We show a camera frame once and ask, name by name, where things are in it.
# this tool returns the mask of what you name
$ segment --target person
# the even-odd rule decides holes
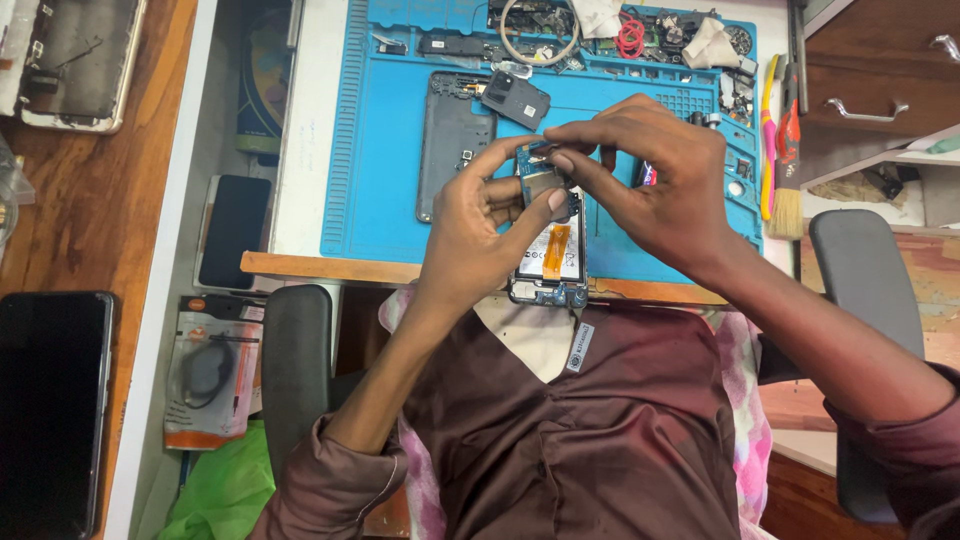
[[[639,247],[727,299],[816,383],[840,429],[894,474],[911,538],[955,537],[960,374],[798,284],[730,228],[722,135],[639,94],[543,135],[557,145],[550,160]],[[447,538],[739,538],[732,411],[702,319],[590,305],[580,370],[543,382],[471,309],[563,212],[564,190],[521,211],[516,177],[486,180],[537,138],[498,139],[443,188],[396,331],[287,457],[251,538],[359,537],[406,476],[392,434],[401,409],[429,452]],[[650,161],[658,183],[617,181],[617,151]]]

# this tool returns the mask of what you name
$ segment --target wooden desk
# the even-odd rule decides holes
[[[196,8],[197,0],[149,3],[130,100],[115,135],[0,121],[36,189],[36,203],[21,207],[7,243],[0,294],[101,289],[120,299],[94,538],[103,537],[107,518]]]
[[[406,286],[420,276],[420,265],[353,258],[302,257],[247,252],[244,272],[278,280],[366,286]],[[588,278],[591,299],[641,300],[652,304],[723,306],[727,303],[701,286]]]

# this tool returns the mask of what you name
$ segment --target hand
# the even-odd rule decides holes
[[[650,97],[636,94],[592,120],[549,128],[562,146],[550,160],[573,177],[638,246],[693,281],[711,287],[717,261],[741,240],[724,209],[727,141],[714,130],[681,121]],[[588,158],[600,146],[598,163]],[[613,177],[616,151],[647,160],[657,184],[630,189]]]
[[[547,190],[522,209],[518,177],[484,181],[516,155],[518,146],[539,139],[495,140],[434,197],[434,221],[413,300],[417,307],[439,312],[452,325],[502,287],[551,218],[565,212],[563,189]],[[508,220],[513,226],[498,233],[496,228]]]

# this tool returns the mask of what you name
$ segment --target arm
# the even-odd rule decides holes
[[[544,132],[551,160],[641,248],[728,299],[828,399],[838,426],[894,474],[890,500],[912,537],[949,537],[960,521],[960,373],[921,362],[784,275],[727,223],[726,140],[636,95],[592,120]],[[600,147],[600,161],[590,158]],[[630,189],[616,151],[648,160],[658,183]]]
[[[403,483],[406,456],[390,435],[420,371],[460,317],[502,286],[566,205],[565,192],[555,189],[521,213],[517,177],[485,181],[517,146],[538,138],[498,139],[444,186],[434,200],[414,299],[347,402],[318,420],[287,456],[251,538],[357,537],[367,513]],[[497,233],[508,220],[514,225]]]
[[[726,140],[642,95],[545,132],[567,170],[643,249],[724,296],[777,343],[840,410],[909,421],[949,404],[954,388],[901,346],[784,275],[728,225]],[[603,164],[585,151],[599,145]],[[609,171],[615,150],[650,161],[657,185],[630,189]]]

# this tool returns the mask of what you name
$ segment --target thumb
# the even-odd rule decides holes
[[[561,148],[550,154],[550,162],[573,177],[578,186],[610,213],[626,211],[624,205],[633,199],[629,187],[621,184],[603,165],[580,152]]]
[[[550,225],[557,209],[566,206],[565,189],[548,189],[530,204],[514,224],[500,236],[500,244],[511,254],[522,254],[537,235]]]

